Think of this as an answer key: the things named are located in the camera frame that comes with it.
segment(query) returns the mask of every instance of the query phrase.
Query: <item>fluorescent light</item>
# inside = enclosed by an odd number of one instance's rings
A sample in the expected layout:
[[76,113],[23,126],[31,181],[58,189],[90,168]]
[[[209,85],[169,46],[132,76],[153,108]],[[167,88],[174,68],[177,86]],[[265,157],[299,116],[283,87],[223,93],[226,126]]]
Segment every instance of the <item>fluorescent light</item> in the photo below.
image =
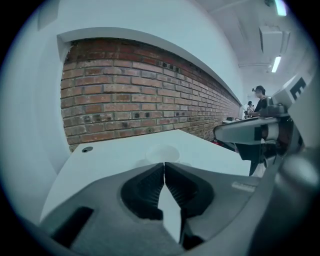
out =
[[275,5],[276,5],[276,11],[278,12],[279,16],[286,16],[287,15],[287,10],[286,10],[286,5],[283,0],[274,0]]
[[280,61],[281,61],[280,56],[275,58],[273,68],[271,70],[272,73],[275,73],[277,71]]

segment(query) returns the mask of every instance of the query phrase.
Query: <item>black cap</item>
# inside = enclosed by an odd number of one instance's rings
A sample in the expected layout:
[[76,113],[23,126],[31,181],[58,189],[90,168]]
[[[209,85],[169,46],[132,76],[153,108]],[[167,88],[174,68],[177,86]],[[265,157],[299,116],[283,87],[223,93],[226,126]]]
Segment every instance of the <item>black cap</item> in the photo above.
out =
[[265,88],[264,88],[263,86],[258,85],[258,86],[255,88],[255,90],[254,90],[254,91],[256,91],[257,89],[258,89],[258,90],[260,90],[260,91],[262,92],[262,94],[263,94],[263,95],[265,95],[266,90],[265,90]]

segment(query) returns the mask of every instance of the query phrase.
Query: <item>white tabletop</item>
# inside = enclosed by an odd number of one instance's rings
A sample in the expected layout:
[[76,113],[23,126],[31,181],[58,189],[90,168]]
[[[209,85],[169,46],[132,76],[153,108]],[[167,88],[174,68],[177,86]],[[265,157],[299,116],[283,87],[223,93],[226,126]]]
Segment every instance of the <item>white tabletop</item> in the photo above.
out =
[[[176,148],[182,164],[218,173],[249,175],[250,161],[243,161],[239,154],[181,130],[80,144],[53,183],[40,220],[90,183],[151,164],[145,154],[154,145]],[[82,152],[90,146],[92,151]]]

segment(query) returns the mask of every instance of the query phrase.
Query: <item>brick wall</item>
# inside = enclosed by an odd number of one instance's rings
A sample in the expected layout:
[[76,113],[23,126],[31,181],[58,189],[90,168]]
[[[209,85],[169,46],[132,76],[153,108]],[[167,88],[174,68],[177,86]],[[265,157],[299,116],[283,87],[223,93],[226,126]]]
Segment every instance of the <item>brick wall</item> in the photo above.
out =
[[173,129],[211,141],[213,128],[237,117],[239,107],[192,63],[136,41],[75,41],[63,67],[61,114],[71,151]]

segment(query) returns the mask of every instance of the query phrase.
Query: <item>desk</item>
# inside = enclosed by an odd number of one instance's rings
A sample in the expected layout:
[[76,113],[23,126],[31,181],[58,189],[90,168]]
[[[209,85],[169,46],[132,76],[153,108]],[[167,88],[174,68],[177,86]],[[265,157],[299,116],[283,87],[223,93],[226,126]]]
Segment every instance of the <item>desk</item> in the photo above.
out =
[[[218,173],[249,175],[250,161],[243,161],[239,154],[181,130],[80,144],[54,181],[40,220],[90,183],[150,164],[145,154],[159,144],[175,147],[182,164]],[[93,150],[83,153],[86,147]]]

